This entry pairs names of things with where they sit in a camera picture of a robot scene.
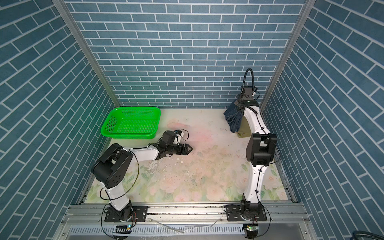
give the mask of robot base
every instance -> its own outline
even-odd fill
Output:
[[[228,222],[253,221],[254,217],[257,221],[266,221],[265,208],[261,202],[251,203],[247,201],[244,193],[243,199],[240,200],[240,205],[226,205],[224,206],[224,211],[227,213]]]
[[[117,211],[114,207],[109,205],[104,210],[105,222],[135,222],[132,221],[132,217],[136,217],[136,222],[145,222],[145,218],[147,217],[147,206],[132,206],[131,201],[125,206],[121,211]]]

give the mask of vented metal panel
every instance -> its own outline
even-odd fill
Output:
[[[174,231],[160,224],[145,224],[145,225],[136,225],[132,228],[131,234],[129,236],[141,237],[141,236],[172,236],[172,235],[221,235],[221,234],[242,234],[244,233],[243,225],[237,223],[225,223],[225,224],[216,224],[210,226],[208,224],[204,225],[182,225],[182,224],[169,224],[167,225],[170,228],[175,228],[181,232]],[[103,226],[104,231],[110,235],[116,230],[116,225],[107,225]],[[104,235],[101,230],[101,226],[94,225],[83,225],[83,226],[72,226],[69,232],[71,236],[100,236]]]

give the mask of metal rail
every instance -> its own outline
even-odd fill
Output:
[[[238,202],[194,203],[194,204],[145,204],[148,206],[147,218],[140,225],[154,224],[150,219],[167,224],[212,224],[222,218],[227,222],[224,205]],[[263,202],[271,215],[271,223],[309,223],[309,217],[301,203]],[[63,219],[65,225],[99,225],[104,204],[71,205]]]
[[[310,14],[310,12],[312,10],[312,7],[313,7],[315,1],[316,0],[306,0],[306,2],[305,2],[304,6],[300,12],[299,18],[297,19],[297,22],[296,22],[296,24],[292,30],[291,36],[288,40],[288,43],[287,43],[286,47],[284,48],[284,52],[281,55],[279,64],[277,65],[276,70],[273,73],[271,82],[269,83],[269,86],[265,92],[263,100],[260,103],[260,111],[263,111],[264,108],[266,107],[266,104],[272,95],[273,89],[275,88],[281,73],[283,72],[285,64],[288,61],[289,55],[291,54],[292,49],[295,46],[297,39],[299,38],[300,32],[303,29],[304,23],[307,20],[308,15]]]
[[[109,97],[112,99],[112,102],[115,104],[116,107],[120,107],[121,104],[115,95],[113,89],[109,85],[109,82],[104,75],[103,70],[101,69],[99,63],[97,62],[95,56],[93,55],[91,49],[88,46],[88,43],[85,41],[84,36],[82,35],[79,26],[76,24],[75,19],[73,18],[72,14],[70,13],[67,5],[65,4],[64,0],[52,0],[53,4],[55,5],[56,9],[60,13],[61,17],[63,18],[65,24],[71,31],[73,37],[75,38],[76,42],[80,46],[81,50],[83,51],[85,57],[88,59],[89,64],[95,71],[96,75],[98,76],[101,84],[107,91]]]

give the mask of floral table surface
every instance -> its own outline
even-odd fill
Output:
[[[142,147],[156,142],[165,130],[176,129],[189,131],[190,137],[185,142],[193,147],[193,151],[187,156],[173,155],[157,161],[140,162],[137,182],[127,194],[131,201],[217,202],[241,199],[250,171],[250,163],[245,158],[249,138],[239,139],[229,131],[223,109],[162,109],[154,139],[113,139],[111,144]],[[137,163],[132,161],[123,179],[126,190],[136,176]],[[99,197],[101,189],[101,184],[95,179],[85,203],[106,203]],[[105,191],[101,195],[107,198]],[[275,165],[266,170],[261,196],[262,200],[288,199]]]

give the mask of aluminum frame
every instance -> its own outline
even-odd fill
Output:
[[[315,2],[316,2],[316,0],[306,0],[305,4],[304,4],[304,6],[300,12],[299,18],[297,19],[297,22],[296,22],[296,24],[292,30],[292,33],[289,37],[287,45],[284,48],[283,54],[281,55],[280,61],[279,61],[278,65],[275,69],[275,72],[273,73],[271,82],[269,83],[269,86],[267,87],[267,90],[265,92],[263,100],[260,103],[260,111],[263,111],[264,108],[266,107],[266,104],[272,95],[272,92],[273,92],[273,90],[277,84],[277,81],[279,80],[279,77],[280,77],[281,73],[283,72],[285,64],[288,61],[289,55],[291,54],[292,49],[295,46],[297,39],[299,38],[300,32],[303,29],[304,23],[307,20]]]
[[[113,89],[111,88],[111,86],[107,80],[107,77],[104,75],[103,70],[101,69],[99,63],[97,62],[95,56],[93,55],[88,43],[86,42],[83,34],[80,31],[79,26],[76,24],[76,21],[73,18],[72,14],[70,13],[64,0],[52,0],[52,2],[55,5],[57,11],[60,13],[65,24],[67,25],[68,29],[72,33],[73,37],[75,38],[76,42],[80,46],[81,50],[83,51],[85,57],[87,58],[89,64],[91,65],[92,69],[95,71],[96,75],[98,76],[101,84],[103,85],[103,87],[107,91],[112,102],[115,104],[116,107],[120,107],[121,104],[120,104],[119,99],[117,98],[116,94],[114,93]]]
[[[238,204],[238,202],[187,202],[187,203],[133,203],[133,205],[146,205],[148,212],[145,222],[137,223],[137,226],[156,226],[156,220],[166,225],[211,225],[219,224],[222,227],[249,223],[247,221],[228,222],[226,212],[223,207],[227,204]],[[308,234],[308,225],[310,219],[302,203],[292,203],[291,201],[265,201],[263,205],[269,210],[271,215],[271,224],[275,223],[299,223],[305,240],[314,238],[305,238]],[[54,240],[65,240],[72,227],[100,226],[101,212],[105,204],[81,204],[70,205],[63,219],[63,224],[55,234]],[[107,228],[116,223],[105,223],[103,227]]]

